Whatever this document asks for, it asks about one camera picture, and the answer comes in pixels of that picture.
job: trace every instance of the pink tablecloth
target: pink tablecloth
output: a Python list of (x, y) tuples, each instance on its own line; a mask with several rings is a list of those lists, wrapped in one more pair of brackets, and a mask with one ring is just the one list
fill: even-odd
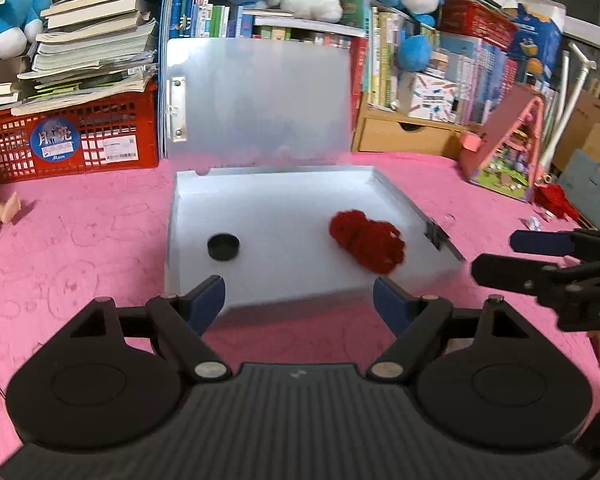
[[(467, 260), (481, 252), (510, 254), (507, 240), (530, 206), (462, 181), (445, 158), (411, 154), (353, 155), (379, 168), (428, 216), (445, 224)], [(173, 171), (70, 176), (3, 186), (17, 190), (26, 215), (0, 232), (0, 386), (60, 326), (95, 296), (119, 306), (143, 304), (162, 292), (166, 222)], [(546, 230), (573, 227), (567, 221)], [(489, 291), (468, 276), (455, 286), (461, 306), (481, 306)], [(600, 407), (600, 370), (584, 334), (555, 328), (552, 311), (506, 295), (570, 357), (591, 382)], [(228, 362), (357, 362), (365, 368), (393, 337), (370, 308), (352, 306), (312, 318), (259, 326), (227, 326), (205, 339)], [(0, 462), (18, 446), (0, 400)]]

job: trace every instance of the silver bolt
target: silver bolt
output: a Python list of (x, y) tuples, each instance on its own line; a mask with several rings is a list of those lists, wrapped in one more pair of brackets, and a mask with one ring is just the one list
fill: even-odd
[(197, 365), (193, 371), (203, 379), (217, 379), (227, 372), (226, 366), (218, 361), (205, 361)]
[(376, 363), (371, 367), (371, 373), (381, 379), (395, 379), (400, 377), (403, 372), (404, 368), (391, 361)]

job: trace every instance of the drawer handle cutout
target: drawer handle cutout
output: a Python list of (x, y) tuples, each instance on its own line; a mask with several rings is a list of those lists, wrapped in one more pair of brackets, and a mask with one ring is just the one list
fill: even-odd
[(420, 126), (419, 124), (409, 124), (409, 123), (398, 123), (398, 124), (400, 124), (400, 127), (405, 132), (417, 132), (424, 128), (424, 126)]

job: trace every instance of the red plastic basket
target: red plastic basket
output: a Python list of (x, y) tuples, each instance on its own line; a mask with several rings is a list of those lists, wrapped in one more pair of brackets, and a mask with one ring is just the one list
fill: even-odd
[(155, 168), (155, 84), (41, 114), (0, 111), (0, 184), (93, 171)]
[(471, 0), (449, 0), (442, 7), (440, 30), (481, 38), (505, 52), (518, 28), (505, 16)]

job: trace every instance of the black cap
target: black cap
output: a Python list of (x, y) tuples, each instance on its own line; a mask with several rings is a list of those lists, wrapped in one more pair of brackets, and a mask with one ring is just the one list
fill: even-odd
[(214, 260), (228, 262), (238, 255), (240, 240), (234, 235), (220, 233), (213, 235), (206, 243), (206, 250)]

